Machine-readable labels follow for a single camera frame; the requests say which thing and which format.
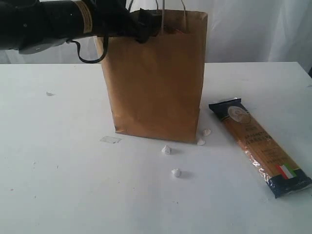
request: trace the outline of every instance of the spaghetti package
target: spaghetti package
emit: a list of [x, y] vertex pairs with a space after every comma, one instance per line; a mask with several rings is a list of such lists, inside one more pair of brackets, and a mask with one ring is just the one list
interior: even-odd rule
[[209, 108], [250, 158], [275, 198], [311, 186], [311, 178], [249, 114], [241, 99], [212, 104]]

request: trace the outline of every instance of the table surface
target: table surface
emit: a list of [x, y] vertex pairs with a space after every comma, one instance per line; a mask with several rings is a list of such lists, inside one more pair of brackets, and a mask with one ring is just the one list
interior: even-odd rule
[[275, 199], [208, 110], [242, 97], [312, 176], [312, 79], [297, 63], [207, 64], [199, 128], [212, 134], [202, 147], [115, 134], [100, 65], [0, 74], [1, 233], [311, 233], [312, 191]]

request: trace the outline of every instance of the paper bag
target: paper bag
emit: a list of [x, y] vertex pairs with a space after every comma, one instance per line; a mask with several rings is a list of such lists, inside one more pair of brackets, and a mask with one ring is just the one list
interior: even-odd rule
[[[140, 44], [110, 38], [102, 68], [116, 133], [195, 142], [203, 87], [208, 15], [165, 11], [160, 34]], [[99, 53], [102, 39], [97, 39]]]

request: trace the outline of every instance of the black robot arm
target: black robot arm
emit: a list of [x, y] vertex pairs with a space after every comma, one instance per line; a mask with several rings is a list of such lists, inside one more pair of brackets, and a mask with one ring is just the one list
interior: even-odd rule
[[125, 0], [33, 0], [29, 5], [12, 5], [0, 0], [0, 50], [34, 54], [75, 39], [104, 37], [104, 54], [109, 37], [133, 37], [144, 43], [161, 26], [161, 16], [140, 10], [138, 17], [125, 8]]

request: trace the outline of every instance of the white backdrop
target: white backdrop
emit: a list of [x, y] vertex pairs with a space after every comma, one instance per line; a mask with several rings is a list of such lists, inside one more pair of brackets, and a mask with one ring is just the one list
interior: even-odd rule
[[[209, 13], [207, 62], [298, 61], [312, 66], [312, 0], [184, 0], [188, 10]], [[155, 9], [154, 0], [135, 0], [132, 9]], [[166, 0], [182, 9], [180, 0]], [[93, 39], [82, 40], [82, 55], [97, 57]], [[40, 54], [0, 53], [0, 63], [78, 63], [76, 47]]]

